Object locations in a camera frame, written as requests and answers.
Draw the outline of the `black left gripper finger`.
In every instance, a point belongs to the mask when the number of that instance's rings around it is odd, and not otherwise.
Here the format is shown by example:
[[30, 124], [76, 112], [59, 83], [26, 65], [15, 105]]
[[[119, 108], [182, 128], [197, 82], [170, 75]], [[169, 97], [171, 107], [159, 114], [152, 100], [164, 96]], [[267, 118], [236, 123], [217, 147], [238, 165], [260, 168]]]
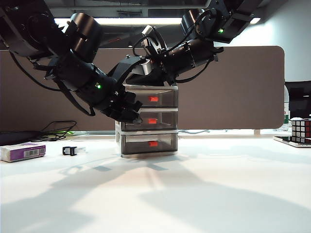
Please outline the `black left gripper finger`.
[[140, 117], [139, 113], [135, 111], [126, 111], [121, 116], [121, 122], [142, 124], [142, 118]]
[[141, 107], [142, 107], [142, 102], [138, 100], [128, 100], [126, 102], [126, 112], [128, 114], [138, 114], [138, 111]]

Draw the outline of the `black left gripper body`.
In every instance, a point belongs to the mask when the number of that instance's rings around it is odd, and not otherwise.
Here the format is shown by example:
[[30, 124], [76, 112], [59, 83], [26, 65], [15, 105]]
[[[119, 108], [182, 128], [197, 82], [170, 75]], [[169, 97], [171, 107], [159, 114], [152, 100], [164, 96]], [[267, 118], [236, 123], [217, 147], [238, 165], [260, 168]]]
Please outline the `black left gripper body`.
[[126, 112], [126, 102], [135, 100], [133, 92], [121, 91], [118, 96], [112, 96], [104, 91], [97, 93], [97, 110], [116, 121], [121, 121], [121, 116]]

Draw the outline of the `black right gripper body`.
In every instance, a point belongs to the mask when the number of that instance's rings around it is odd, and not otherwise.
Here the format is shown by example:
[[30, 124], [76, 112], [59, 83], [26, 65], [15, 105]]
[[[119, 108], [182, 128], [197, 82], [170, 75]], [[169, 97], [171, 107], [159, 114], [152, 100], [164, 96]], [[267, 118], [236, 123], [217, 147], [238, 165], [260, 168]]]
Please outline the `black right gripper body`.
[[175, 82], [173, 77], [165, 73], [158, 65], [153, 66], [147, 61], [136, 65], [125, 83], [131, 85], [163, 85], [164, 81]]

